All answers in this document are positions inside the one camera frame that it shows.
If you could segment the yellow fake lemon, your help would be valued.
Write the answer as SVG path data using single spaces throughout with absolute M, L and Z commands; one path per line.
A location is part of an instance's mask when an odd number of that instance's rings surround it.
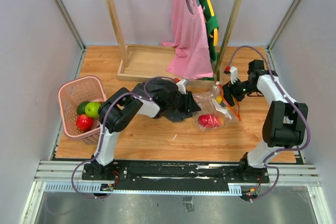
M 216 97 L 216 101 L 217 101 L 218 104 L 221 104 L 222 103 L 221 97 Z

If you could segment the red fake apple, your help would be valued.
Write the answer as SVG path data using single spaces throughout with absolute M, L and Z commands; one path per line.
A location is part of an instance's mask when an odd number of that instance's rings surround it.
M 94 125 L 94 119 L 87 116 L 86 114 L 81 114 L 78 116 L 76 121 L 76 126 L 81 131 L 88 131 L 91 130 L 91 128 Z

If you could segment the dark green fake lime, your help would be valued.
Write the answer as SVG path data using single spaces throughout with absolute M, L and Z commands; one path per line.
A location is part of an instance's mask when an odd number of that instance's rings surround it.
M 90 103 L 90 101 L 83 101 L 77 106 L 77 114 L 78 115 L 85 114 L 86 105 L 88 103 Z

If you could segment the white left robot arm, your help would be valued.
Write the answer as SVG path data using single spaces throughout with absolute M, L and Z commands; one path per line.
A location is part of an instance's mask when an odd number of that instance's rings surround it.
M 137 114 L 181 122 L 199 111 L 201 108 L 192 92 L 180 91 L 172 83 L 148 84 L 147 87 L 139 83 L 132 91 L 119 89 L 104 102 L 98 112 L 100 137 L 91 160 L 95 175 L 102 180 L 112 175 L 114 150 L 119 135 Z

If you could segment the clear zip top bag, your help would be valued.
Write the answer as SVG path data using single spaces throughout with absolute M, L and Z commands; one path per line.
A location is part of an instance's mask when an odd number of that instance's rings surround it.
M 224 125 L 222 127 L 226 127 L 231 123 L 240 122 L 240 107 L 239 104 L 237 106 L 229 106 L 223 97 L 223 85 L 220 82 L 215 82 L 215 84 L 211 87 L 209 91 L 199 92 L 193 94 L 193 98 L 195 102 L 201 108 L 201 111 L 194 113 L 194 118 L 196 125 L 199 127 L 201 131 L 209 131 L 213 129 L 206 129 L 199 125 L 197 119 L 200 115 L 203 114 L 215 114 L 220 116 L 224 120 Z M 222 103 L 218 104 L 216 101 L 216 97 L 221 97 Z

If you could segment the green fake apple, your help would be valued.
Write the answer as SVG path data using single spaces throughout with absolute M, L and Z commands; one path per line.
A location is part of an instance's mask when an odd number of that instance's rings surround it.
M 91 118 L 98 118 L 100 107 L 100 102 L 89 102 L 85 106 L 85 114 Z

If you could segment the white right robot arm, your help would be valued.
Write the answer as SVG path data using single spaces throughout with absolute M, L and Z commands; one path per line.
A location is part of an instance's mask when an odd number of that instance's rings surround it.
M 261 93 L 269 104 L 262 127 L 262 139 L 239 161 L 237 176 L 244 182 L 263 177 L 268 163 L 281 151 L 287 151 L 302 144 L 306 132 L 308 107 L 298 103 L 282 87 L 275 71 L 265 68 L 262 60 L 248 64 L 248 79 L 240 81 L 238 69 L 227 66 L 225 73 L 230 80 L 223 85 L 225 101 L 237 105 L 249 94 Z

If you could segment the red yellow fake mango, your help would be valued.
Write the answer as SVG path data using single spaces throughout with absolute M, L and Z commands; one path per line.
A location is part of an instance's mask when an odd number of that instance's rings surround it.
M 206 129 L 214 129 L 217 127 L 222 127 L 224 125 L 224 120 L 215 114 L 203 114 L 197 119 L 200 126 Z

